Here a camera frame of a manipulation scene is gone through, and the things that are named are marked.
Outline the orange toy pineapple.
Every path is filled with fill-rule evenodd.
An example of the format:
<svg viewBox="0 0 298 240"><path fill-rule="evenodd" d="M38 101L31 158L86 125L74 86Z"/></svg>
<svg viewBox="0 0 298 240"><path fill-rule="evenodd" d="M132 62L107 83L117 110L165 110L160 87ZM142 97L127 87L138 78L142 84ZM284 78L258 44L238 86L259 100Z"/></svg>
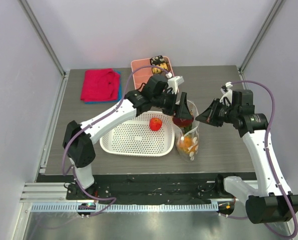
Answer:
<svg viewBox="0 0 298 240"><path fill-rule="evenodd" d="M179 128L175 135L176 147L180 154L192 157L198 150L199 132L193 124Z"/></svg>

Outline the clear polka dot zip bag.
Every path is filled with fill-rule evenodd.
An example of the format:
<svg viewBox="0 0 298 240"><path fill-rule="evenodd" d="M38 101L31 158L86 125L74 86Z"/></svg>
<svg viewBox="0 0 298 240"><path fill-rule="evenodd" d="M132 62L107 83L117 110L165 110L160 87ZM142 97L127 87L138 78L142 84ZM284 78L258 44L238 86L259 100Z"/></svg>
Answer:
<svg viewBox="0 0 298 240"><path fill-rule="evenodd" d="M188 100L187 104L193 121L181 120L174 116L172 122L175 132L175 145L180 156L187 162L193 162L197 159L199 147L199 122L195 120L198 116L198 110L194 102Z"/></svg>

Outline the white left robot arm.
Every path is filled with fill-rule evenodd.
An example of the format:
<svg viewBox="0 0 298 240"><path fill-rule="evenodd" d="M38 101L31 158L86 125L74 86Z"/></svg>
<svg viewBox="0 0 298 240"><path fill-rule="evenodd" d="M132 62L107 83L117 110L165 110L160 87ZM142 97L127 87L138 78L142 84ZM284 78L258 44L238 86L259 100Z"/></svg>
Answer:
<svg viewBox="0 0 298 240"><path fill-rule="evenodd" d="M153 75L140 88L127 92L113 107L96 117L67 125L63 147L64 156L73 164L74 176L79 182L78 194L83 199L91 199L95 193L95 180L91 163L96 157L94 144L118 125L131 120L152 107L162 109L163 114L179 119L191 120L187 105L187 94L178 96L178 87L184 83L182 76L167 78Z"/></svg>

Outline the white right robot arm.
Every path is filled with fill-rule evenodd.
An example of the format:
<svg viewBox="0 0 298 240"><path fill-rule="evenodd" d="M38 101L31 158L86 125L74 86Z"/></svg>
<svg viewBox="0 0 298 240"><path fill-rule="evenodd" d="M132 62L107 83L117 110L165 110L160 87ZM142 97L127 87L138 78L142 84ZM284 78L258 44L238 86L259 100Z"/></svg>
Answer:
<svg viewBox="0 0 298 240"><path fill-rule="evenodd" d="M228 176L218 177L214 190L219 197L231 194L238 198L254 224L287 222L298 211L298 194L292 193L279 168L266 116L254 109L252 91L228 90L196 117L214 127L232 124L247 147L256 174L258 188L238 176Z"/></svg>

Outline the dark red apple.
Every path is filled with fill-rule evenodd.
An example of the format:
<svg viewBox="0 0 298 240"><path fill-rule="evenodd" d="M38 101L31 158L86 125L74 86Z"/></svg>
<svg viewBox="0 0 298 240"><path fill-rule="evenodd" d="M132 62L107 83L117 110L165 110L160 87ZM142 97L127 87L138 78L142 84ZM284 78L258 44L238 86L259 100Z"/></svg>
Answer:
<svg viewBox="0 0 298 240"><path fill-rule="evenodd" d="M191 119L185 119L185 118L178 118L174 116L172 118L172 121L179 128L185 128L187 126L190 126L193 123L194 118L192 117Z"/></svg>

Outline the bright red apple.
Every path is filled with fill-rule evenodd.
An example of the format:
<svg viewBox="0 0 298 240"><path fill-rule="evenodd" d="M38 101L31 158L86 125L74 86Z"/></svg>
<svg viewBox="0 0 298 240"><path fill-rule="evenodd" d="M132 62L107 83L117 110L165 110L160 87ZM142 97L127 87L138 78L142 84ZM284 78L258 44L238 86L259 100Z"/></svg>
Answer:
<svg viewBox="0 0 298 240"><path fill-rule="evenodd" d="M157 132L161 129L162 127L162 120L157 118L157 117L153 117L150 122L149 122L149 127L152 131Z"/></svg>

